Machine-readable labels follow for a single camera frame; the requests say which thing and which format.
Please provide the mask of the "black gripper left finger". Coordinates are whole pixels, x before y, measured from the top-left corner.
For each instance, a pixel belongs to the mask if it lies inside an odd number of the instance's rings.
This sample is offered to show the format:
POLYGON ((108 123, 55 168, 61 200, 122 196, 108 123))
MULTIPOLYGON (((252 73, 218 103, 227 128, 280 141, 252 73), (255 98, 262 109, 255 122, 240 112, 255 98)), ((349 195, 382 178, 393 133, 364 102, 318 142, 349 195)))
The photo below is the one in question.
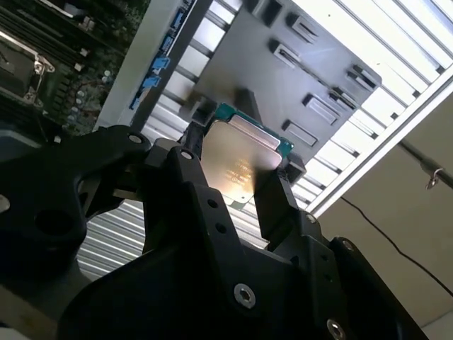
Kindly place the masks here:
POLYGON ((116 208, 121 184, 144 203, 145 254, 183 247, 206 257, 219 287, 252 308, 246 255, 219 191, 197 157, 163 149, 123 125, 1 164, 1 306, 63 308, 91 283, 75 269, 88 221, 116 208))

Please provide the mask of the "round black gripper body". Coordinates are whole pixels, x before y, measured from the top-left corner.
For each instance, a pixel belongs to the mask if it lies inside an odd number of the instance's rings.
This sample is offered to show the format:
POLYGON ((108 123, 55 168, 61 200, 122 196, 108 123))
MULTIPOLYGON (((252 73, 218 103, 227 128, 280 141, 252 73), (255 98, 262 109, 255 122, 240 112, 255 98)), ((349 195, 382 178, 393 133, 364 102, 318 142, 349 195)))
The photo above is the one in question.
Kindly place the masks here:
POLYGON ((318 339, 292 262, 244 247, 256 304, 238 302, 206 257, 181 246, 150 252, 84 288, 59 323, 61 339, 318 339))

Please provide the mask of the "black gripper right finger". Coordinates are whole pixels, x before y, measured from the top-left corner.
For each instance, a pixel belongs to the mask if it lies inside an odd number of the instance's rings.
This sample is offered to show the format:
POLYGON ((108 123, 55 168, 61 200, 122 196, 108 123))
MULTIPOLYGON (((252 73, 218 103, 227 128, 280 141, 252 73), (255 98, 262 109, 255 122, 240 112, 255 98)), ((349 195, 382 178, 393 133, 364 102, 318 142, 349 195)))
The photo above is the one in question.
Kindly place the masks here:
POLYGON ((255 205, 267 250, 302 275, 311 335, 318 339, 425 339, 426 335, 360 250, 327 240, 298 207, 283 169, 259 171, 255 205))

